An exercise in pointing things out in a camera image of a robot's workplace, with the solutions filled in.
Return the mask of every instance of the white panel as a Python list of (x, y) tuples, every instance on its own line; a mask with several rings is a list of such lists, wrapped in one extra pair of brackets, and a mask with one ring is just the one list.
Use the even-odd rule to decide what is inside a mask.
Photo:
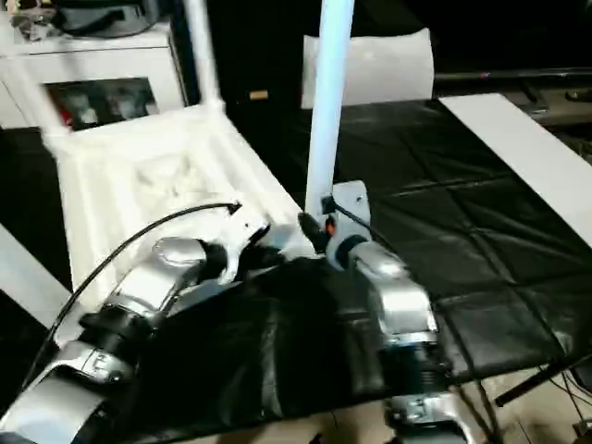
[(4, 78), (6, 77), (5, 63), (4, 60), (0, 60), (0, 127), (5, 130), (28, 127), (27, 120), (20, 112), (19, 107), (4, 84)]
[(592, 166), (498, 94), (440, 99), (592, 246)]
[(44, 326), (51, 326), (69, 292), (0, 225), (0, 289)]
[[(284, 228), (284, 254), (313, 253), (298, 227), (300, 208), (221, 111), (197, 105), (45, 142), (57, 159), (75, 288), (138, 229), (194, 204), (251, 204), (274, 229)], [(97, 277), (80, 304), (96, 309), (159, 237), (209, 241), (226, 219), (225, 211), (204, 212), (147, 234)]]
[[(319, 39), (304, 36), (302, 108), (313, 107), (318, 50)], [(344, 105), (429, 99), (433, 83), (429, 30), (399, 37), (350, 39)]]

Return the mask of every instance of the black fabric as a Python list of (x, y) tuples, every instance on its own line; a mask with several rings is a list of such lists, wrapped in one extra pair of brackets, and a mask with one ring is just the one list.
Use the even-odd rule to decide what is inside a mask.
[(195, 58), (191, 46), (191, 36), (187, 26), (185, 5), (181, 0), (168, 2), (170, 5), (170, 27), (175, 56), (179, 66), (179, 79), (183, 84), (183, 92), (187, 105), (197, 105), (202, 100), (199, 89), (197, 72), (195, 71)]
[(56, 162), (37, 129), (0, 129), (0, 224), (71, 288)]
[[(302, 203), (310, 113), (233, 116)], [(453, 377), (589, 347), (592, 251), (437, 102), (345, 108), (338, 178), (363, 179), (373, 223), (435, 304)], [(207, 435), (394, 394), (364, 296), (298, 260), (166, 322), (146, 357), (129, 441)]]
[[(304, 33), (318, 37), (322, 0), (301, 2)], [(401, 0), (358, 0), (353, 6), (351, 37), (407, 35), (425, 28)]]
[(0, 415), (19, 393), (44, 334), (45, 327), (0, 290), (0, 353), (7, 363), (0, 384)]
[(582, 0), (406, 0), (431, 31), (437, 73), (592, 66)]
[(244, 107), (251, 93), (263, 102), (299, 107), (302, 23), (298, 2), (208, 0), (208, 18), (220, 93), (229, 108)]

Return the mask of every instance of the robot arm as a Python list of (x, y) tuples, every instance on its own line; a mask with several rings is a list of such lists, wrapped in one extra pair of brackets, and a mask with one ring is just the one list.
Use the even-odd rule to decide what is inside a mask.
[(111, 430), (142, 350), (182, 290), (207, 279), (227, 284), (242, 250), (267, 227), (247, 206), (219, 241), (163, 238), (123, 277), (83, 331), (18, 396), (0, 421), (0, 442), (96, 442)]
[[(339, 197), (339, 186), (334, 189)], [(358, 294), (376, 316), (377, 352), (385, 383), (398, 396), (384, 402), (385, 419), (396, 432), (392, 443), (474, 443), (448, 390), (448, 366), (438, 346), (438, 326), (426, 291), (413, 281), (405, 263), (372, 241), (357, 219), (369, 219), (365, 190), (357, 190), (349, 215), (324, 202), (326, 229), (301, 214), (304, 233), (327, 261), (351, 276)]]

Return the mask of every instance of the black wire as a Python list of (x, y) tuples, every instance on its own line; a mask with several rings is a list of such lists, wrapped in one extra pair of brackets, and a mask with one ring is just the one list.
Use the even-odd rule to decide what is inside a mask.
[[(541, 367), (537, 367), (538, 371), (542, 371), (543, 369)], [(572, 392), (571, 388), (569, 387), (569, 385), (567, 383), (565, 383), (565, 387), (561, 386), (559, 383), (557, 383), (553, 378), (549, 379), (549, 382), (555, 386), (557, 389), (567, 393), (568, 395), (570, 394), (570, 392)], [(571, 394), (570, 399), (572, 400), (572, 403), (575, 405), (575, 400), (578, 399), (579, 401), (583, 402), (584, 404), (589, 405), (590, 407), (592, 407), (592, 401), (587, 400), (586, 398), (582, 398), (581, 396), (577, 395), (576, 393)]]
[(459, 332), (458, 328), (456, 328), (454, 323), (452, 323), (449, 320), (448, 315), (443, 310), (441, 310), (440, 312), (444, 315), (444, 319), (446, 321), (446, 324), (448, 325), (450, 333), (451, 333), (452, 337), (454, 338), (454, 341), (458, 345), (459, 352), (461, 352), (462, 358), (464, 359), (464, 362), (466, 363), (466, 367), (467, 367), (467, 371), (469, 373), (469, 376), (473, 379), (473, 381), (477, 385), (477, 391), (479, 392), (479, 396), (481, 397), (481, 401), (483, 403), (483, 406), (485, 407), (485, 411), (487, 413), (487, 418), (489, 419), (489, 422), (491, 423), (491, 428), (489, 428), (487, 426), (485, 420), (483, 419), (481, 414), (476, 410), (476, 408), (474, 407), (473, 403), (468, 398), (468, 396), (465, 396), (465, 397), (461, 396), (461, 400), (467, 405), (467, 407), (469, 408), (469, 410), (471, 411), (471, 413), (473, 415), (473, 418), (475, 419), (477, 424), (481, 427), (481, 430), (483, 431), (483, 433), (485, 434), (487, 439), (490, 442), (502, 444), (503, 443), (503, 436), (501, 435), (500, 423), (498, 422), (498, 417), (496, 416), (496, 413), (493, 410), (493, 405), (491, 403), (491, 400), (489, 399), (489, 396), (487, 395), (485, 388), (483, 387), (483, 383), (481, 382), (481, 378), (477, 377), (477, 375), (476, 375), (476, 369), (475, 369), (475, 364), (473, 363), (473, 358), (471, 358), (471, 354), (469, 353), (468, 349), (464, 345), (463, 338), (461, 337), (461, 333)]
[(579, 390), (582, 392), (583, 395), (587, 396), (588, 398), (592, 398), (592, 393), (590, 393), (589, 390), (587, 390), (586, 388), (582, 387), (582, 385), (580, 383), (578, 383), (574, 376), (571, 375), (570, 373), (566, 374), (567, 379)]
[(71, 294), (71, 296), (69, 297), (69, 299), (66, 301), (66, 303), (64, 304), (64, 306), (60, 310), (59, 314), (57, 315), (57, 318), (55, 319), (54, 323), (49, 328), (49, 331), (47, 332), (47, 336), (43, 340), (43, 344), (42, 344), (41, 348), (39, 349), (39, 351), (37, 351), (37, 354), (35, 355), (35, 359), (33, 359), (33, 362), (31, 363), (31, 367), (29, 368), (29, 372), (27, 372), (27, 375), (25, 376), (25, 379), (23, 380), (22, 386), (20, 387), (20, 391), (22, 392), (32, 382), (32, 380), (36, 374), (37, 367), (39, 366), (39, 363), (41, 362), (41, 360), (43, 359), (43, 357), (47, 353), (47, 349), (49, 348), (49, 346), (51, 345), (51, 343), (53, 341), (54, 334), (57, 332), (57, 329), (62, 324), (62, 322), (66, 318), (66, 315), (72, 309), (72, 307), (74, 306), (74, 303), (76, 303), (76, 301), (78, 300), (78, 298), (80, 297), (82, 292), (86, 290), (86, 288), (91, 284), (91, 282), (93, 282), (93, 280), (97, 277), (97, 275), (105, 269), (106, 266), (108, 266), (116, 257), (118, 257), (121, 254), (121, 252), (123, 252), (126, 248), (128, 248), (134, 241), (141, 238), (148, 231), (151, 231), (157, 227), (160, 227), (161, 225), (168, 222), (169, 220), (188, 215), (189, 213), (196, 213), (198, 211), (209, 210), (209, 209), (213, 209), (213, 208), (227, 208), (228, 210), (230, 210), (230, 212), (234, 212), (239, 207), (240, 207), (240, 205), (238, 203), (208, 203), (206, 205), (199, 205), (199, 206), (192, 206), (190, 208), (185, 208), (184, 210), (177, 211), (176, 213), (172, 213), (168, 216), (165, 216), (165, 217), (162, 217), (162, 218), (156, 220), (152, 224), (142, 228), (140, 231), (138, 231), (136, 234), (134, 234), (130, 238), (121, 242), (121, 244), (113, 252), (111, 252), (104, 259), (104, 261), (101, 264), (99, 264), (88, 277), (86, 277), (86, 279), (84, 279), (84, 281), (80, 284), (80, 286), (76, 289), (76, 291), (74, 291)]
[(469, 409), (469, 412), (471, 412), (471, 415), (473, 416), (473, 419), (475, 419), (475, 422), (477, 423), (477, 425), (479, 426), (481, 431), (484, 433), (486, 438), (489, 441), (491, 441), (492, 439), (495, 439), (495, 438), (493, 438), (493, 432), (489, 428), (489, 425), (487, 424), (485, 419), (483, 419), (483, 416), (481, 415), (481, 413), (475, 408), (473, 401), (471, 400), (471, 398), (469, 398), (469, 395), (466, 394), (466, 391), (464, 391), (463, 386), (457, 385), (454, 387), (456, 387), (459, 398), (461, 398), (461, 401), (464, 402), (464, 405), (467, 406), (467, 408)]
[[(557, 382), (555, 382), (553, 379), (550, 379), (550, 380), (549, 380), (549, 382), (550, 382), (552, 385), (554, 385), (556, 388), (558, 388), (559, 390), (562, 390), (562, 391), (564, 391), (565, 393), (567, 393), (567, 389), (566, 389), (565, 387), (562, 387), (560, 384), (558, 384)], [(587, 400), (587, 399), (585, 399), (585, 398), (582, 398), (581, 396), (579, 396), (579, 395), (577, 395), (577, 394), (575, 394), (575, 393), (573, 393), (573, 392), (572, 392), (572, 394), (573, 394), (573, 397), (574, 397), (574, 398), (576, 398), (576, 399), (578, 399), (579, 401), (583, 402), (584, 404), (587, 404), (587, 405), (589, 405), (590, 407), (592, 407), (592, 402), (588, 401), (588, 400)]]
[(572, 393), (572, 389), (570, 388), (569, 382), (567, 382), (565, 372), (561, 372), (561, 377), (563, 378), (563, 384), (565, 384), (565, 391), (567, 391), (567, 394), (570, 395), (570, 400), (572, 400), (573, 407), (577, 411), (577, 415), (580, 417), (580, 421), (584, 421), (584, 416), (582, 415), (580, 406), (577, 405), (577, 402), (575, 402), (574, 394)]
[(518, 426), (520, 426), (522, 433), (524, 433), (524, 436), (526, 437), (526, 440), (528, 441), (528, 444), (533, 444), (533, 441), (530, 440), (530, 437), (526, 433), (526, 429), (522, 425), (522, 422), (520, 421), (520, 419), (518, 419), (517, 421), (518, 421)]
[(350, 218), (352, 221), (354, 221), (355, 223), (357, 223), (358, 225), (361, 225), (362, 227), (366, 228), (368, 231), (370, 231), (370, 233), (377, 238), (380, 243), (382, 243), (382, 245), (384, 247), (387, 248), (387, 250), (390, 250), (392, 253), (396, 254), (396, 249), (395, 247), (389, 242), (389, 240), (387, 239), (387, 237), (382, 234), (380, 231), (378, 231), (376, 228), (372, 227), (370, 224), (368, 224), (367, 222), (363, 221), (360, 217), (356, 216), (354, 213), (352, 213), (349, 210), (346, 210), (345, 208), (343, 208), (341, 205), (339, 205), (338, 203), (336, 203), (335, 201), (331, 203), (334, 208), (339, 211), (340, 213), (344, 214), (345, 216), (347, 216), (348, 218)]
[[(366, 228), (368, 231), (370, 231), (370, 233), (375, 238), (377, 238), (383, 244), (384, 247), (386, 247), (392, 253), (396, 254), (395, 247), (389, 242), (389, 240), (387, 240), (386, 236), (384, 236), (376, 228), (372, 227), (370, 224), (363, 221), (360, 217), (356, 216), (351, 211), (348, 211), (345, 208), (343, 208), (341, 205), (336, 203), (335, 200), (331, 200), (331, 202), (329, 203), (329, 209), (330, 209), (330, 206), (332, 206), (334, 209), (336, 209), (340, 213), (342, 213), (345, 216), (347, 216), (348, 218), (350, 218), (352, 221), (354, 221), (357, 224), (361, 225), (362, 227)], [(477, 411), (477, 409), (475, 408), (475, 406), (473, 405), (473, 403), (471, 402), (469, 397), (466, 395), (466, 393), (464, 393), (463, 389), (460, 386), (457, 386), (457, 388), (459, 389), (459, 394), (461, 395), (461, 399), (469, 408), (469, 411), (473, 415), (477, 424), (481, 427), (481, 429), (482, 429), (483, 433), (486, 435), (487, 439), (491, 442), (494, 442), (497, 444), (502, 444), (503, 437), (501, 435), (500, 423), (498, 422), (498, 417), (496, 416), (496, 413), (493, 409), (491, 400), (489, 399), (489, 396), (487, 395), (487, 392), (486, 392), (485, 388), (483, 387), (483, 383), (481, 382), (481, 379), (476, 377), (476, 371), (475, 371), (475, 366), (473, 364), (473, 359), (471, 359), (471, 355), (470, 355), (469, 351), (464, 346), (463, 339), (461, 338), (461, 335), (458, 332), (458, 330), (456, 329), (456, 327), (450, 321), (447, 324), (449, 325), (450, 333), (452, 333), (452, 336), (455, 338), (457, 345), (459, 346), (459, 350), (461, 352), (462, 358), (466, 362), (467, 369), (469, 371), (469, 375), (471, 376), (471, 378), (475, 381), (475, 383), (477, 385), (477, 391), (479, 392), (479, 396), (481, 397), (481, 401), (483, 402), (483, 406), (485, 407), (485, 410), (487, 412), (487, 417), (489, 418), (489, 422), (491, 423), (491, 428), (489, 428), (487, 426), (487, 423), (483, 419), (483, 416), (481, 416), (481, 414)]]
[(339, 425), (337, 424), (337, 416), (335, 416), (333, 412), (331, 412), (331, 416), (333, 416), (333, 424), (335, 425), (335, 428), (339, 430)]

